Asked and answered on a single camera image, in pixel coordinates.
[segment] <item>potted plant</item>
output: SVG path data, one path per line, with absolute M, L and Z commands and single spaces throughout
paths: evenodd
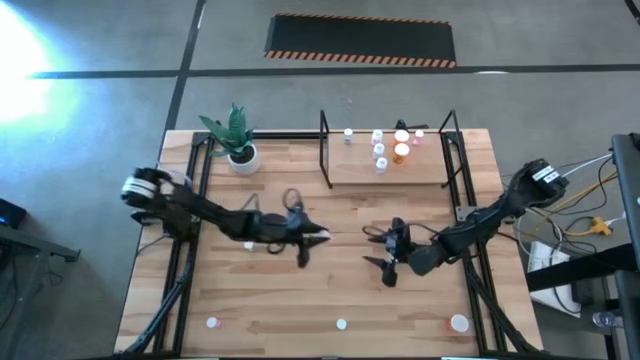
M 213 156 L 226 156 L 229 164 L 240 175 L 251 175 L 260 167 L 258 150 L 251 142 L 253 130 L 247 130 L 247 120 L 244 116 L 244 107 L 231 104 L 229 113 L 229 128 L 225 128 L 219 121 L 213 121 L 200 115 L 200 120 L 210 131 L 213 138 L 223 148 L 222 151 L 213 151 Z

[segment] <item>wooden shelf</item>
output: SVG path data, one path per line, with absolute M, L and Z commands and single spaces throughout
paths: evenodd
M 384 157 L 389 166 L 384 174 L 376 174 L 371 146 L 371 132 L 356 132 L 350 145 L 342 133 L 329 134 L 329 179 L 334 185 L 424 185 L 447 181 L 440 136 L 426 132 L 424 143 L 409 145 L 411 151 L 402 164 L 393 158 L 393 131 L 384 133 Z

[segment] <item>orange and black striped border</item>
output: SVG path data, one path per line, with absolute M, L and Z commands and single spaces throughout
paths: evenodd
M 345 19 L 345 20 L 395 21 L 395 22 L 413 22 L 413 23 L 423 23 L 423 24 L 449 25 L 448 21 L 396 19 L 396 18 L 371 17 L 371 16 L 307 15 L 307 14 L 292 14 L 292 13 L 278 13 L 275 16 L 315 17 L 315 18 L 324 18 L 324 19 Z M 264 53 L 264 57 L 268 59 L 370 63 L 370 64 L 380 64 L 380 65 L 404 65 L 404 66 L 432 67 L 432 68 L 456 67 L 456 62 L 451 60 L 359 55 L 359 54 L 330 54 L 330 53 L 318 53 L 318 52 L 269 50 Z
M 454 68 L 455 61 L 427 58 L 406 58 L 392 56 L 374 55 L 354 55 L 354 54 L 327 54 L 310 53 L 298 51 L 277 51 L 270 50 L 264 53 L 268 59 L 292 59 L 292 60 L 314 60 L 350 63 L 371 63 L 381 65 L 404 65 L 418 67 Z
M 376 17 L 376 16 L 340 16 L 340 15 L 314 15 L 314 14 L 294 14 L 294 13 L 277 13 L 274 16 L 299 16 L 299 17 L 315 17 L 315 18 L 323 18 L 323 19 L 375 20 L 375 21 L 415 22 L 415 23 L 422 23 L 422 24 L 449 25 L 448 21 L 422 20 L 422 19 L 399 19 L 399 18 L 385 18 L 385 17 Z

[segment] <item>white bottle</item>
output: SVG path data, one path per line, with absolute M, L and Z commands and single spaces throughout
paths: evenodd
M 373 146 L 373 160 L 377 160 L 384 155 L 384 144 L 377 143 Z
M 424 142 L 424 131 L 416 130 L 413 135 L 413 146 L 420 146 Z
M 387 159 L 379 158 L 376 161 L 376 174 L 382 174 L 387 171 Z
M 351 144 L 351 135 L 353 135 L 353 130 L 347 128 L 344 129 L 344 143 L 345 145 Z
M 382 142 L 382 130 L 373 130 L 371 134 L 371 146 Z

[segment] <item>small bottle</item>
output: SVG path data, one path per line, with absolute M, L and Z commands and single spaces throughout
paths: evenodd
M 382 174 L 387 171 L 387 165 L 387 159 L 378 158 L 378 160 L 376 160 L 376 174 Z
M 382 130 L 373 130 L 371 134 L 371 146 L 375 146 L 382 142 Z
M 597 327 L 612 328 L 616 327 L 617 325 L 616 316 L 609 311 L 593 313 L 593 316 L 591 318 L 593 319 L 593 323 L 596 324 Z
M 394 138 L 396 139 L 396 145 L 409 141 L 409 132 L 407 130 L 396 131 Z
M 424 142 L 424 131 L 416 130 L 416 133 L 413 134 L 413 146 L 420 146 Z
M 384 144 L 378 143 L 373 146 L 373 160 L 377 160 L 384 155 Z
M 347 128 L 344 129 L 344 143 L 345 145 L 351 144 L 351 136 L 353 135 L 353 130 Z
M 404 158 L 409 155 L 409 145 L 400 143 L 394 148 L 393 162 L 396 164 L 402 164 Z

